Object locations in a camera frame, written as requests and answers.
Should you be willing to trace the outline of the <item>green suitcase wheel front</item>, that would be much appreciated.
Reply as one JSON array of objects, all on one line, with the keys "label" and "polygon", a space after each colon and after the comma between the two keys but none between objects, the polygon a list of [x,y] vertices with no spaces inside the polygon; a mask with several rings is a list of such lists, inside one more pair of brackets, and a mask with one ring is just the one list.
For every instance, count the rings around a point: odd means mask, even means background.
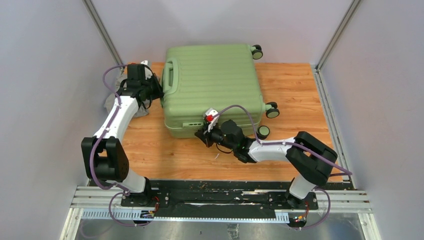
[{"label": "green suitcase wheel front", "polygon": [[271,131],[266,125],[261,125],[256,130],[256,135],[260,140],[265,140],[270,133]]}]

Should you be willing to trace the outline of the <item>green suitcase blue lining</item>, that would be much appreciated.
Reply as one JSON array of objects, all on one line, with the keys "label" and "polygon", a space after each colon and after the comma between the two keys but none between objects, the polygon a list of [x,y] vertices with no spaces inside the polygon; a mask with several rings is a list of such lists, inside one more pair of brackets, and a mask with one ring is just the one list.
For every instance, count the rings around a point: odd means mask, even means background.
[{"label": "green suitcase blue lining", "polygon": [[266,111],[251,46],[246,43],[171,47],[162,71],[164,124],[174,138],[193,138],[209,108],[245,135]]}]

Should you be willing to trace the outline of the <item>green suitcase wheel lid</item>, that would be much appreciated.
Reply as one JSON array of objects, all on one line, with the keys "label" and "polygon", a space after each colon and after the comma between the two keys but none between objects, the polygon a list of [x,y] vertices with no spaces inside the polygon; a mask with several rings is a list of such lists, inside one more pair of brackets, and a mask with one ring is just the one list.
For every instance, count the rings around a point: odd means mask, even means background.
[{"label": "green suitcase wheel lid", "polygon": [[269,119],[276,118],[280,115],[278,104],[276,102],[268,102],[265,104],[265,115]]}]

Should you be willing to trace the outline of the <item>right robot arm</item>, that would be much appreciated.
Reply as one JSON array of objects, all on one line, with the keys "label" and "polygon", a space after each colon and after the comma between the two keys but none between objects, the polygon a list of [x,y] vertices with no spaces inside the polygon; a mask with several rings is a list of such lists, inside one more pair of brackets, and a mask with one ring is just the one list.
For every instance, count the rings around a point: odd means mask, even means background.
[{"label": "right robot arm", "polygon": [[335,167],[338,154],[329,146],[306,131],[283,140],[256,140],[244,135],[243,130],[232,120],[221,126],[209,127],[205,122],[195,134],[206,147],[222,146],[242,163],[284,161],[291,163],[298,175],[291,181],[283,201],[298,209],[315,187],[323,187]]}]

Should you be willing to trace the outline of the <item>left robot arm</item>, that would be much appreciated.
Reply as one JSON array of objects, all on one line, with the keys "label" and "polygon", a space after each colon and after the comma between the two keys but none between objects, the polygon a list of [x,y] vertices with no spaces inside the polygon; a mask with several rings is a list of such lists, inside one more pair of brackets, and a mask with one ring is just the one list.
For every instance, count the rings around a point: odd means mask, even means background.
[{"label": "left robot arm", "polygon": [[105,122],[93,136],[83,138],[81,150],[86,175],[100,189],[120,188],[124,197],[134,196],[135,202],[146,207],[155,199],[150,180],[130,168],[122,141],[132,118],[164,93],[148,60],[123,67],[126,78],[119,87],[106,86],[114,99]]}]

